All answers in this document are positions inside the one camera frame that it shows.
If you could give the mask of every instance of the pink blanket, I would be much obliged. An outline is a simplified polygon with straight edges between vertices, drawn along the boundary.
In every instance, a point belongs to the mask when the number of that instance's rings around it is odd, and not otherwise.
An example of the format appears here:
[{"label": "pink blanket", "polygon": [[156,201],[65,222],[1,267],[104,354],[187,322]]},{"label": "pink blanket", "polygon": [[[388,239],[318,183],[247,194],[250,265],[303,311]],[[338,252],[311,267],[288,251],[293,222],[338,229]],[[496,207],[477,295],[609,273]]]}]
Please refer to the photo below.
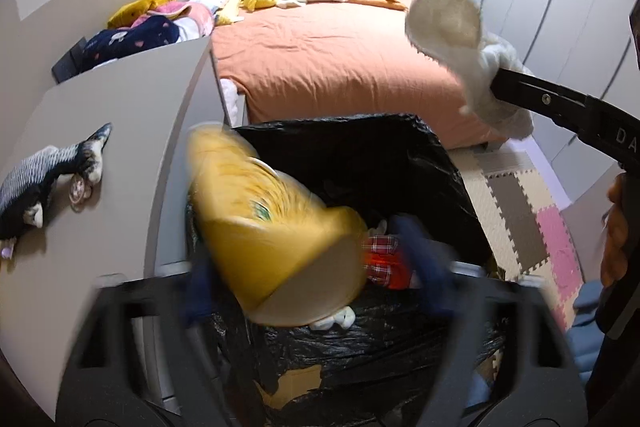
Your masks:
[{"label": "pink blanket", "polygon": [[212,39],[218,73],[246,94],[252,123],[408,112],[450,149],[499,139],[460,115],[460,84],[411,47],[404,12],[313,3],[240,15],[243,22],[216,28]]}]

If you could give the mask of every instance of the blurred yellow object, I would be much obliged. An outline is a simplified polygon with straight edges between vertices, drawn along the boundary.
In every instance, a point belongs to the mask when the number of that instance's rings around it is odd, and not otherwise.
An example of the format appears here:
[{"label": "blurred yellow object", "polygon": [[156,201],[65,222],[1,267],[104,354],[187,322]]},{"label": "blurred yellow object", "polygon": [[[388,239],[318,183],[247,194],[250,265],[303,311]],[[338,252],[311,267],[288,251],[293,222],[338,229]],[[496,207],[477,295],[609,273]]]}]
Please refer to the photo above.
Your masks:
[{"label": "blurred yellow object", "polygon": [[292,178],[254,157],[222,126],[190,136],[193,201],[207,245],[253,322],[302,326],[362,289],[366,227],[350,208],[324,208]]}]

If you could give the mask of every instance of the beige foam tile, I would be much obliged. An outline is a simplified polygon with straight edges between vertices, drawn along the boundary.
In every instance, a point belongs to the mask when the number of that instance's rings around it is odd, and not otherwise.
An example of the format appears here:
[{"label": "beige foam tile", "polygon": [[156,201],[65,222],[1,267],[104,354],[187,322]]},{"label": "beige foam tile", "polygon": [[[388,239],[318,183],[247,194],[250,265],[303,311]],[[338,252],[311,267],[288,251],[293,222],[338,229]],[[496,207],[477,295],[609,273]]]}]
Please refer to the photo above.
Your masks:
[{"label": "beige foam tile", "polygon": [[516,279],[520,264],[515,247],[478,161],[471,151],[464,149],[452,151],[449,156],[462,175],[496,263],[505,270],[507,280]]},{"label": "beige foam tile", "polygon": [[561,307],[560,292],[556,281],[554,280],[554,274],[551,270],[551,263],[547,261],[541,264],[537,268],[534,268],[529,272],[530,275],[537,275],[545,280],[545,284],[542,286],[542,295],[545,298],[549,309],[553,310]]},{"label": "beige foam tile", "polygon": [[575,293],[564,302],[564,318],[566,320],[567,329],[573,325],[575,320],[574,302],[575,299],[578,298],[578,293],[580,293],[580,288],[578,288]]},{"label": "beige foam tile", "polygon": [[543,208],[556,204],[548,187],[546,187],[544,178],[538,171],[522,171],[515,174],[535,214]]}]

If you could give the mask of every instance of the human hand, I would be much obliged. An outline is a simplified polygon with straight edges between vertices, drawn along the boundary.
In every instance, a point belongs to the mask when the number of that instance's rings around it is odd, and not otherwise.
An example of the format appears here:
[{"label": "human hand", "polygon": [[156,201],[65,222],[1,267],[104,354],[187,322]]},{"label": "human hand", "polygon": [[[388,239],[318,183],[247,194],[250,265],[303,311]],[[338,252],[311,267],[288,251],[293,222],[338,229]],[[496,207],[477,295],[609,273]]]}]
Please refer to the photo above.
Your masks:
[{"label": "human hand", "polygon": [[607,221],[607,242],[600,265],[600,279],[605,288],[622,279],[626,273],[626,255],[622,248],[625,246],[629,228],[622,213],[622,188],[623,174],[620,174],[607,193],[613,207]]}]

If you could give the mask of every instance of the cardboard piece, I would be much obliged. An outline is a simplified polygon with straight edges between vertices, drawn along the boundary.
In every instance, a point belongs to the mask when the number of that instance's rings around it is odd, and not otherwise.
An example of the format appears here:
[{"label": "cardboard piece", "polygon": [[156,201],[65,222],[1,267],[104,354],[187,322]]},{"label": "cardboard piece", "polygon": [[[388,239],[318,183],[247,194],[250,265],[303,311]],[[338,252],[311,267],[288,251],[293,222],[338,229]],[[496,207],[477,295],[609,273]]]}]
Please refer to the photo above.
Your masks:
[{"label": "cardboard piece", "polygon": [[316,364],[304,369],[291,369],[278,378],[278,390],[275,394],[268,394],[255,382],[262,395],[262,401],[272,409],[282,409],[294,398],[303,396],[320,387],[321,365]]}]

